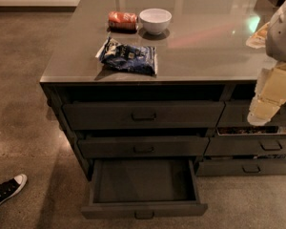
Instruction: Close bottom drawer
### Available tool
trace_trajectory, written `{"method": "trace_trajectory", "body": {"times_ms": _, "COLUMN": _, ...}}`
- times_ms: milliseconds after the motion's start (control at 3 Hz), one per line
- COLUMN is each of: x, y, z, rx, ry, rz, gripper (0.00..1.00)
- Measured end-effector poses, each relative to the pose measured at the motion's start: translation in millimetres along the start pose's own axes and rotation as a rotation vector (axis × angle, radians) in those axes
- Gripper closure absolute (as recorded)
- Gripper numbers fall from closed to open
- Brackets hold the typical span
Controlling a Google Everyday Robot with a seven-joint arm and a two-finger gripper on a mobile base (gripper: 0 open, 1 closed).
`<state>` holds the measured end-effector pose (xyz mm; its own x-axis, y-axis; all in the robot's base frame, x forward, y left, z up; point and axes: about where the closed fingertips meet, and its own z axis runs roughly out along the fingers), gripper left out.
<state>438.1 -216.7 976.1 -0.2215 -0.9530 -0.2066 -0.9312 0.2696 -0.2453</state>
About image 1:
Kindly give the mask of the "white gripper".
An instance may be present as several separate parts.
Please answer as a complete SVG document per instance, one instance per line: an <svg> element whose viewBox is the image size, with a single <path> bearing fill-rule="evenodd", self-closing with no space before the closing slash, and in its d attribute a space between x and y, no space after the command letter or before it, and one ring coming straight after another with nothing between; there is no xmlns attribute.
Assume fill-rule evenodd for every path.
<svg viewBox="0 0 286 229"><path fill-rule="evenodd" d="M268 28L269 24L264 24L247 39L246 45L254 49L264 48ZM254 126L264 126L286 102L286 62L277 62L270 70L261 70L255 94L257 98L252 99L247 121Z"/></svg>

